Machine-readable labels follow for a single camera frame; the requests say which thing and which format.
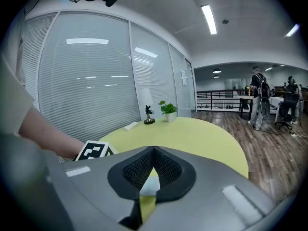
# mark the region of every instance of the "ceiling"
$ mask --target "ceiling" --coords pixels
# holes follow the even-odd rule
[[[147,15],[186,47],[213,37],[201,5],[210,4],[219,37],[241,33],[283,37],[293,22],[276,0],[119,0]]]

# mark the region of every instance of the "railing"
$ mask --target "railing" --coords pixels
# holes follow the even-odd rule
[[[283,91],[270,91],[272,96],[282,96]],[[197,91],[197,111],[198,110],[215,110],[217,111],[240,111],[239,96],[247,95],[248,91],[243,89],[232,90],[206,90]],[[243,100],[242,105],[248,110],[250,101]]]

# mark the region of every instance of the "table top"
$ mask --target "table top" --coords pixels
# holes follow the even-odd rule
[[[238,96],[240,99],[249,99],[249,100],[253,100],[254,99],[254,96],[251,95],[251,96],[246,96],[246,95],[239,95]]]
[[[129,131],[119,128],[100,139],[119,153],[142,146],[165,146],[222,162],[248,178],[248,164],[239,143],[224,129],[198,119],[164,118],[146,125],[143,121]]]

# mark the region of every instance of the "window blind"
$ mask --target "window blind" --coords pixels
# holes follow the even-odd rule
[[[37,108],[36,99],[36,71],[38,66],[39,53],[50,27],[54,14],[49,14],[29,20],[24,26],[24,50],[22,67],[26,76],[26,90],[35,99],[33,105]]]
[[[138,90],[149,88],[153,100],[152,118],[162,117],[158,103],[165,100],[177,105],[174,76],[168,44],[151,32],[131,24],[132,54],[135,82]],[[141,119],[146,119],[145,107],[140,106]]]
[[[47,37],[38,75],[43,115],[83,142],[140,120],[128,22],[61,13]]]
[[[185,58],[171,45],[170,54],[172,59],[174,80],[178,99],[178,116],[192,117],[191,101],[189,96],[188,73]],[[185,72],[186,85],[184,85],[182,81],[182,71]]]

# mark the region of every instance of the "white shirt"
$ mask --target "white shirt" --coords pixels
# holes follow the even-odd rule
[[[25,13],[21,10],[11,22],[0,44],[0,133],[18,133],[33,104],[25,90],[22,69],[23,26]]]

